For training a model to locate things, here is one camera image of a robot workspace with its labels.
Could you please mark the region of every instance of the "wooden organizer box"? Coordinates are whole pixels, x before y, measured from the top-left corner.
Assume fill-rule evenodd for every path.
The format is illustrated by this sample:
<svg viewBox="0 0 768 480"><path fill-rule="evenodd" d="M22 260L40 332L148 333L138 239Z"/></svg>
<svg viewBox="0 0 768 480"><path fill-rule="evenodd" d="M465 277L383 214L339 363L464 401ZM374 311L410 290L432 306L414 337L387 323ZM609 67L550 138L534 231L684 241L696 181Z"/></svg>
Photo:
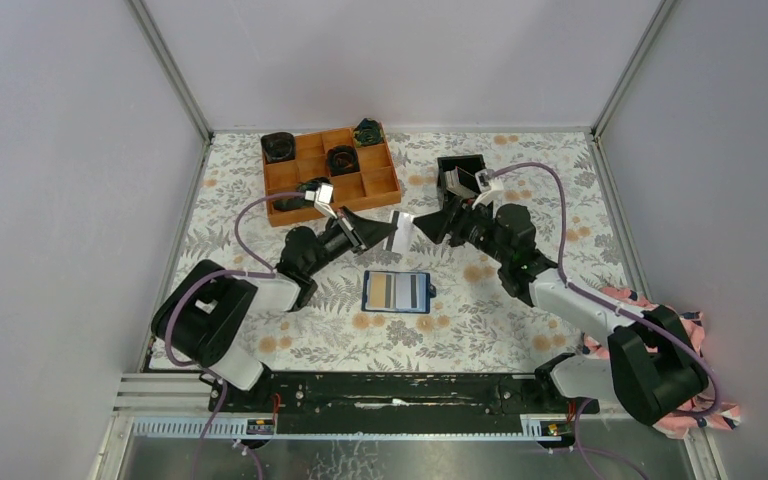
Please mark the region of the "wooden organizer box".
<svg viewBox="0 0 768 480"><path fill-rule="evenodd" d="M387 138L378 145L359 147L354 142L353 128L339 128L327 132L296 136L296 159L279 163L266 163L262 155L263 181L266 193L294 192L299 183L316 177L328 177L334 185L334 201L331 206L349 207L353 212L368 208L393 205L402 201L402 191ZM357 149L360 172L332 177L329 175L325 156L328 150L339 145L352 145ZM322 218L313 207L281 212L272 202L267 206L267 218L273 227L290 225Z"/></svg>

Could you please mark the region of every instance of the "gray floor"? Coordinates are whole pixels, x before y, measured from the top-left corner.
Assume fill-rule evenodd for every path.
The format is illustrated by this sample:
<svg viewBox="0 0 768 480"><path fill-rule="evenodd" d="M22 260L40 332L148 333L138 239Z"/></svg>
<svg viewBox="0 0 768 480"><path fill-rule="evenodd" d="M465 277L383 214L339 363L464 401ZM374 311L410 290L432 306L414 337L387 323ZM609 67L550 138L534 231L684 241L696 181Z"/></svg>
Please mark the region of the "gray floor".
<svg viewBox="0 0 768 480"><path fill-rule="evenodd" d="M683 442L631 420L582 423L586 446L629 457L656 479L693 478ZM122 480L189 479L194 439L135 437ZM257 450L265 478L277 479L577 479L594 478L580 456L546 455L530 442L279 441ZM591 455L606 479L637 479L620 464ZM199 479L255 479L253 461L228 441L207 441Z"/></svg>

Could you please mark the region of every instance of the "gray wall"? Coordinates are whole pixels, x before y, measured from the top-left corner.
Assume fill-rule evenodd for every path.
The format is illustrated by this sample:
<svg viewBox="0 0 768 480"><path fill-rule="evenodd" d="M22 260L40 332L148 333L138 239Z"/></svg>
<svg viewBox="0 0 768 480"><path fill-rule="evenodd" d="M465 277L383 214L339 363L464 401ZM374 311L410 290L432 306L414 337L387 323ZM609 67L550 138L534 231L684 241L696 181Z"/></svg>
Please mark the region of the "gray wall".
<svg viewBox="0 0 768 480"><path fill-rule="evenodd" d="M124 1L0 1L0 479L86 477L199 154Z"/></svg>
<svg viewBox="0 0 768 480"><path fill-rule="evenodd" d="M708 314L745 423L731 478L768 478L768 1L682 2L605 136L657 301Z"/></svg>
<svg viewBox="0 0 768 480"><path fill-rule="evenodd" d="M591 125L658 0L150 0L216 129Z"/></svg>

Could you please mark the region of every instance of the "pink towel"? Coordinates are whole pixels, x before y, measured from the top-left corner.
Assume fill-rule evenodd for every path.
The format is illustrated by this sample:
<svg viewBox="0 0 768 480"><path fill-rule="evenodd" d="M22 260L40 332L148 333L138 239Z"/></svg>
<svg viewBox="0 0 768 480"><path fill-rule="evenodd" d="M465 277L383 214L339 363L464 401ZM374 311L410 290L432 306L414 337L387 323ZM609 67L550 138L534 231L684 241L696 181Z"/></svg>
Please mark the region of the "pink towel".
<svg viewBox="0 0 768 480"><path fill-rule="evenodd" d="M637 292L629 288L616 289L605 287L602 293L646 310L657 307L656 304L649 302L645 297L638 295ZM702 355L702 342L705 340L705 329L702 327L702 312L686 312L680 315L681 323L687 330L690 337L690 343L696 350L696 353ZM608 358L608 349L599 345L590 336L584 335L584 354L595 355L600 358ZM681 410L701 410L713 402L713 398L705 395L703 392L696 395L687 403L680 407ZM683 415L669 414L658 421L654 426L660 432L670 438L683 439L687 432L694 427L704 428L713 427L720 430L734 430L740 424L740 407L733 403L723 403L720 411L703 419L695 419Z"/></svg>

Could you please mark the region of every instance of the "floral tablecloth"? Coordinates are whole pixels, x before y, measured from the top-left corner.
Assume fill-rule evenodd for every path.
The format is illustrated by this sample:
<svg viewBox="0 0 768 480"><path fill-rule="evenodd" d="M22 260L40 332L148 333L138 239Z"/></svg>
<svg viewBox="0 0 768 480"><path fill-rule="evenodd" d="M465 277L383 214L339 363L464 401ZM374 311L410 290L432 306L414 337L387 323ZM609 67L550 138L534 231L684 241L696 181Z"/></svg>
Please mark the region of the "floral tablecloth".
<svg viewBox="0 0 768 480"><path fill-rule="evenodd" d="M260 136L218 134L176 269L177 285L201 259L226 268L259 265L232 232L237 213L264 194ZM489 168L537 160L557 169L567 194L566 266L594 287L625 285L599 183L582 133L388 133L403 199L398 207L360 215L388 221L393 208L414 214L436 211L436 158L484 155ZM520 169L503 177L504 201L529 207L538 247L558 252L560 210L551 177ZM320 231L324 220L309 222ZM241 235L267 260L277 261L291 227L272 228L265 207L243 219ZM496 277L498 265L466 245L438 246L417 232L406 255L379 245L361 256L346 254L315 279L311 305L294 313L249 315L235 341L272 369L530 372L580 343L580 332L557 317L510 298ZM437 297L428 315L370 314L360 310L365 270L430 272ZM150 369L174 368L162 340L150 347Z"/></svg>

